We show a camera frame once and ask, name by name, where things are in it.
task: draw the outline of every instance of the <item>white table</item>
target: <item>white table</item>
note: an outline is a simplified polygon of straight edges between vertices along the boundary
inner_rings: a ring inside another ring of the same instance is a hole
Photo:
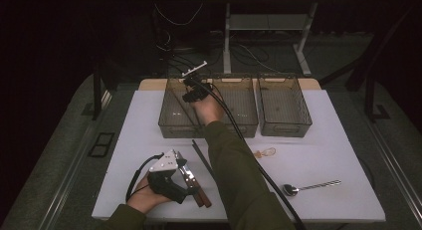
[[[384,211],[347,139],[344,129],[325,91],[304,90],[313,125],[304,138],[261,136],[247,138],[252,150],[274,147],[274,156],[259,161],[274,181],[297,187],[341,180],[342,184],[305,190],[288,197],[304,222],[374,222],[385,221]],[[192,196],[183,204],[165,203],[148,213],[151,221],[226,221],[226,214],[212,177],[194,151],[192,139],[164,139],[158,118],[164,91],[137,91],[130,104],[121,134],[111,158],[98,197],[93,217],[109,218],[124,196],[134,172],[149,157],[180,151],[204,191],[210,198],[210,208],[198,208]],[[195,139],[208,156],[204,139]],[[179,172],[173,181],[182,187]]]

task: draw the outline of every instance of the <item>spoon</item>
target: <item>spoon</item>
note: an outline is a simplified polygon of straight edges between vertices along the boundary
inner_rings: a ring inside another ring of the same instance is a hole
[[[296,187],[294,187],[290,184],[285,184],[285,185],[283,185],[283,191],[288,196],[296,196],[296,194],[298,194],[300,190],[307,190],[307,189],[311,189],[311,188],[333,186],[333,185],[338,185],[338,184],[341,184],[340,180],[321,183],[321,184],[312,185],[312,186],[308,186],[308,187],[302,187],[302,188],[296,188]]]

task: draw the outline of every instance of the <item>desk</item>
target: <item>desk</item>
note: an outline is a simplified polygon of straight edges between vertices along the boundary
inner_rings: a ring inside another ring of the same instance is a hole
[[[313,125],[304,138],[261,136],[246,139],[252,150],[274,147],[277,153],[259,161],[274,181],[308,186],[339,179],[341,185],[301,192],[289,197],[304,222],[384,221],[385,214],[345,135],[326,91],[315,80],[300,80]],[[135,92],[111,158],[93,217],[109,218],[124,202],[134,172],[150,156],[171,148],[180,151],[213,205],[198,208],[191,196],[183,204],[158,206],[150,221],[226,221],[215,182],[191,146],[191,139],[164,139],[158,127],[165,80],[145,80]],[[205,156],[207,144],[195,139]],[[173,180],[183,185],[178,173]]]

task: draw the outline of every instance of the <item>green sleeve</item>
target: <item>green sleeve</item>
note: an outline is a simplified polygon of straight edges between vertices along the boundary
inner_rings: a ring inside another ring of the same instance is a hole
[[[231,228],[295,229],[277,196],[270,192],[248,145],[220,121],[205,127],[205,139]]]
[[[145,214],[125,204],[120,204],[112,216],[97,230],[141,230],[145,219]]]

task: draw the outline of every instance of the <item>person's right hand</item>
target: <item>person's right hand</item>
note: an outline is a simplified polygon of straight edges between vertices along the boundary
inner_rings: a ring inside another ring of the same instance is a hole
[[[223,108],[218,104],[218,102],[211,96],[208,95],[204,100],[195,102],[191,104],[192,107],[198,113],[199,119],[205,124],[216,120],[221,120],[224,115]]]

